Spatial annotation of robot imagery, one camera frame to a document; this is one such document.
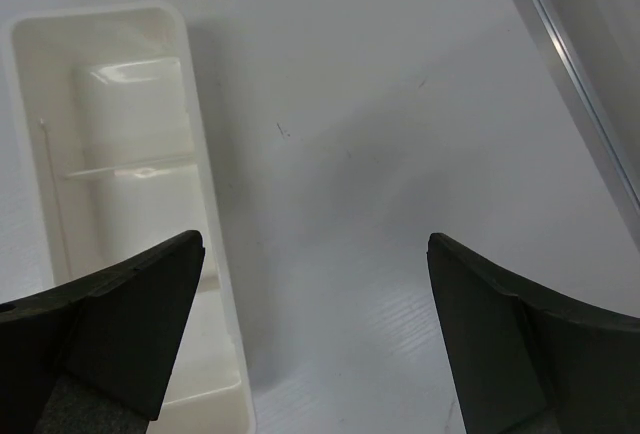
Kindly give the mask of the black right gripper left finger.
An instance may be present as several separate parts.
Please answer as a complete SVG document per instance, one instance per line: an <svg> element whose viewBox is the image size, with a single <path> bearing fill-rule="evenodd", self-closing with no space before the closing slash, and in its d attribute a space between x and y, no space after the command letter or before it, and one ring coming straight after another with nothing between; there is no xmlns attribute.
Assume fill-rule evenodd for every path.
<svg viewBox="0 0 640 434"><path fill-rule="evenodd" d="M144 433L158 419L204 263L187 230L1 306L4 433Z"/></svg>

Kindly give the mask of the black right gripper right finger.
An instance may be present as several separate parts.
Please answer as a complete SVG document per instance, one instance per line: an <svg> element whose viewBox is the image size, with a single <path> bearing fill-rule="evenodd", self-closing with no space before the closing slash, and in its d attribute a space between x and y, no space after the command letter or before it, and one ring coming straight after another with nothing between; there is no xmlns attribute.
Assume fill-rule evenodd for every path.
<svg viewBox="0 0 640 434"><path fill-rule="evenodd" d="M636 433L639 321L434 233L427 263L469 433Z"/></svg>

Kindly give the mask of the white divided plastic tray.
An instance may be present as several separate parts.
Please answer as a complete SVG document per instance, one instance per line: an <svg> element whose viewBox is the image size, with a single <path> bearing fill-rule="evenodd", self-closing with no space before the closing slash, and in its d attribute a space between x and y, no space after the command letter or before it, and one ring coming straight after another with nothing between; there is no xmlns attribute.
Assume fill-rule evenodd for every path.
<svg viewBox="0 0 640 434"><path fill-rule="evenodd" d="M252 433L254 404L185 21L136 2L30 13L1 37L57 286L186 230L205 257L154 433Z"/></svg>

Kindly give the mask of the aluminium table rail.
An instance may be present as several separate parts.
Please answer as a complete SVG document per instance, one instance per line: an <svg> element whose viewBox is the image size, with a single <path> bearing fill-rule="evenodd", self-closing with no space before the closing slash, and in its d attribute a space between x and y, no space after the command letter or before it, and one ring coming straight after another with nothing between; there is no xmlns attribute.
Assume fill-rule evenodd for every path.
<svg viewBox="0 0 640 434"><path fill-rule="evenodd" d="M639 216L639 0L513 0L626 216Z"/></svg>

